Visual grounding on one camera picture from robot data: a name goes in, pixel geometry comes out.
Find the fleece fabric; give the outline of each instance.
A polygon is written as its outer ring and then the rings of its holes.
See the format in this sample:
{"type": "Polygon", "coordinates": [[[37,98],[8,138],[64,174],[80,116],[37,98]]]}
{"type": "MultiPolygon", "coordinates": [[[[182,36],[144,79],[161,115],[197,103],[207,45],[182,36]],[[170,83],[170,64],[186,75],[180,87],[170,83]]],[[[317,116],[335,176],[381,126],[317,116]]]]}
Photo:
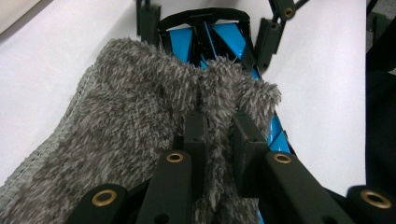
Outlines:
{"type": "Polygon", "coordinates": [[[205,192],[193,223],[258,223],[256,199],[237,195],[229,137],[237,110],[267,135],[280,101],[276,85],[254,80],[225,58],[206,69],[131,39],[111,40],[87,69],[54,134],[0,189],[3,223],[64,223],[82,196],[105,183],[131,189],[151,177],[184,118],[208,119],[205,192]]]}

